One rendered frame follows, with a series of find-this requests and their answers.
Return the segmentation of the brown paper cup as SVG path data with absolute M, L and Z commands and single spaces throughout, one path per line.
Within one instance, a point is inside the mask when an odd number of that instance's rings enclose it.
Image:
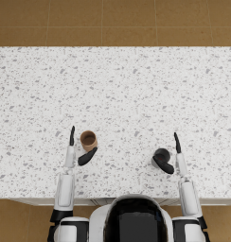
M 80 136 L 80 142 L 82 147 L 86 151 L 91 151 L 94 147 L 98 145 L 97 137 L 96 135 L 90 131 L 84 131 Z

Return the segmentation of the robot body dark dome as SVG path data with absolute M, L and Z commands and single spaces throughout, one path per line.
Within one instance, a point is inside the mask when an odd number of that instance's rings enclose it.
M 172 220 L 148 196 L 121 196 L 91 214 L 89 242 L 174 242 Z

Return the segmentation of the black cup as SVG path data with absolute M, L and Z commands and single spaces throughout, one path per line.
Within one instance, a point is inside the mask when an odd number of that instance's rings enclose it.
M 160 167 L 161 169 L 168 169 L 169 159 L 169 152 L 165 148 L 158 148 L 151 158 L 151 163 L 155 167 Z

